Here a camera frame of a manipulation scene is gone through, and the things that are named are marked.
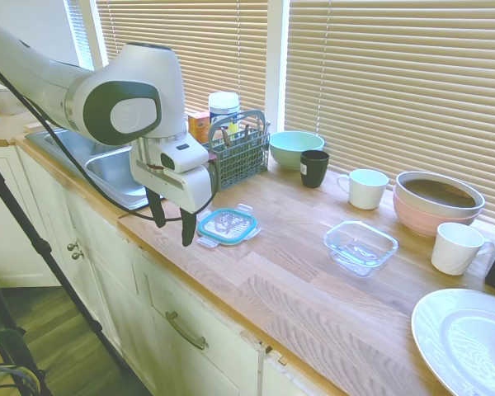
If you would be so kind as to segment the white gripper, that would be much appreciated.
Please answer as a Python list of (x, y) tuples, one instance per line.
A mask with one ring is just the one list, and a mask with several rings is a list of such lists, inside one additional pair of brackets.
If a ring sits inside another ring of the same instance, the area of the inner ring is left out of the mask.
[(130, 161), (133, 178), (145, 188), (153, 221), (160, 229), (166, 225), (162, 197), (180, 208), (182, 245), (192, 244), (197, 223), (194, 214), (212, 195), (210, 174), (204, 166), (178, 173), (170, 169), (152, 169), (138, 160)]

